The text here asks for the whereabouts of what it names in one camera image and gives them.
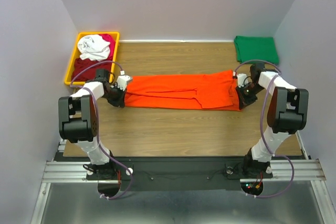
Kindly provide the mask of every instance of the orange garment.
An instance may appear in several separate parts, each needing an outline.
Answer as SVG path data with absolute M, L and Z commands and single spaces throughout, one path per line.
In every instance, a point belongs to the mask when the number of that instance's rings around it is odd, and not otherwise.
M 236 110 L 239 99 L 231 70 L 214 74 L 135 76 L 125 106 L 185 110 Z

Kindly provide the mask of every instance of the white wall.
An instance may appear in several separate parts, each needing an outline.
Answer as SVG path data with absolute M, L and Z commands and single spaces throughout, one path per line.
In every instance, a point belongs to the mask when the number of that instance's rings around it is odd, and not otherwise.
M 336 0 L 295 0 L 275 34 L 284 77 L 309 91 L 301 136 L 319 158 L 336 204 Z
M 273 36 L 294 0 L 63 0 L 76 28 L 121 39 Z
M 77 31 L 61 0 L 0 0 L 0 28 L 0 223 L 30 223 Z

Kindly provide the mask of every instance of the white towel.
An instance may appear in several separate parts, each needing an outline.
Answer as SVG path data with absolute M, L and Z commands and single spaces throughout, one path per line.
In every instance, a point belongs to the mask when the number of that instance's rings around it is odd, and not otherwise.
M 96 61 L 106 60 L 110 55 L 110 43 L 103 40 L 98 34 L 82 37 L 77 44 L 78 50 L 82 53 L 82 60 L 90 59 Z

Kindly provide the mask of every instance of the green cloth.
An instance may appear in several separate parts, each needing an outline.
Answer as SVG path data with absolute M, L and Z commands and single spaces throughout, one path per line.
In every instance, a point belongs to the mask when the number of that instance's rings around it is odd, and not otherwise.
M 272 37 L 237 36 L 234 40 L 237 51 L 237 61 L 267 60 L 278 64 L 279 57 Z

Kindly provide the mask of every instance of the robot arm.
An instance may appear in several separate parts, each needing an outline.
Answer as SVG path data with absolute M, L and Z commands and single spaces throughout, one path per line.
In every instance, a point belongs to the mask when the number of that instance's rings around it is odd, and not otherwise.
M 268 114 L 267 128 L 264 136 L 272 153 L 275 153 L 280 144 L 290 135 L 302 130 L 307 121 L 308 91 L 297 89 L 274 70 L 265 69 L 264 63 L 256 63 L 250 67 L 252 82 L 243 83 L 246 75 L 238 75 L 237 93 L 239 107 L 245 108 L 257 100 L 256 94 L 262 89 L 269 89 L 272 95 Z M 267 150 L 262 138 L 253 146 L 244 158 L 243 170 L 257 169 L 268 173 L 267 169 L 272 154 Z
M 95 100 L 103 97 L 113 106 L 123 108 L 127 84 L 132 81 L 132 78 L 126 76 L 122 71 L 117 81 L 111 85 L 108 82 L 109 75 L 107 70 L 98 69 L 94 80 L 85 83 L 83 88 L 75 94 L 62 97 L 58 101 L 60 136 L 78 145 L 88 154 L 91 163 L 90 169 L 94 172 L 99 168 L 105 169 L 108 165 L 111 165 L 111 169 L 114 170 L 114 168 L 103 150 L 110 155 L 112 153 L 97 141 L 97 116 L 92 96 L 87 89 L 92 92 Z

